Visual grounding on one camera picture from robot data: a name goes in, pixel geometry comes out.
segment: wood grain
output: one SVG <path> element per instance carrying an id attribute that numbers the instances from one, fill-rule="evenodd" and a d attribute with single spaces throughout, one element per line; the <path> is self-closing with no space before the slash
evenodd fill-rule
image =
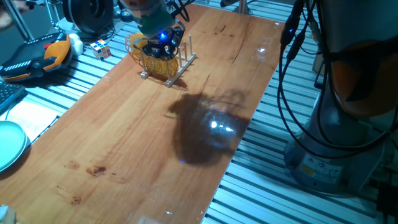
<path id="1" fill-rule="evenodd" d="M 20 224 L 201 222 L 277 66 L 283 24 L 188 12 L 198 58 L 173 88 L 125 57 L 0 175 L 0 203 Z"/>

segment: blue led light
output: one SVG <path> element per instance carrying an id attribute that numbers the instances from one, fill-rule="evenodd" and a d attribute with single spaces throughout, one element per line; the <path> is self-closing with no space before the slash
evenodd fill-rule
<path id="1" fill-rule="evenodd" d="M 161 39 L 161 40 L 164 40 L 164 39 L 166 39 L 166 38 L 167 38 L 167 36 L 164 35 L 164 33 L 160 33 L 160 39 Z"/>

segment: yellow wire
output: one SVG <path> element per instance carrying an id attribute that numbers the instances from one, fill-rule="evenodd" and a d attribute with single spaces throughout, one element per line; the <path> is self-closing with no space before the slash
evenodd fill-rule
<path id="1" fill-rule="evenodd" d="M 142 67 L 141 51 L 134 47 L 134 42 L 139 40 L 139 39 L 143 39 L 143 38 L 144 38 L 144 35 L 142 33 L 129 34 L 126 37 L 126 43 L 125 43 L 126 44 L 126 50 L 129 52 L 129 55 L 141 67 Z M 143 46 L 145 46 L 147 44 L 148 44 L 147 40 L 142 40 L 142 41 L 139 41 L 136 44 L 136 46 L 139 47 L 140 49 L 142 49 Z M 145 54 L 143 54 L 143 58 L 144 58 L 145 67 L 146 67 L 147 71 L 167 77 L 167 70 L 166 70 L 166 62 L 165 61 L 163 61 L 163 60 L 161 60 L 159 58 L 154 58 L 154 57 L 147 56 Z M 173 78 L 177 74 L 177 71 L 178 71 L 177 58 L 173 58 L 172 60 L 169 60 L 167 63 L 169 65 L 170 77 Z"/>

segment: rubik's cube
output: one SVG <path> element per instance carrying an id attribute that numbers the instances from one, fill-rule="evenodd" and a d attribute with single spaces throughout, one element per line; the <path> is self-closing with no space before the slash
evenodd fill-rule
<path id="1" fill-rule="evenodd" d="M 93 49 L 95 57 L 101 61 L 112 55 L 108 44 L 103 40 L 98 40 L 95 43 L 90 44 L 90 46 L 91 49 Z"/>

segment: label sticker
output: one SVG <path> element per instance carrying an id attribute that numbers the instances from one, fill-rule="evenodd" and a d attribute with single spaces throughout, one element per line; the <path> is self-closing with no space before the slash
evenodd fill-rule
<path id="1" fill-rule="evenodd" d="M 301 170 L 314 179 L 332 184 L 340 178 L 342 168 L 341 166 L 330 165 L 309 154 L 305 155 L 301 166 Z"/>

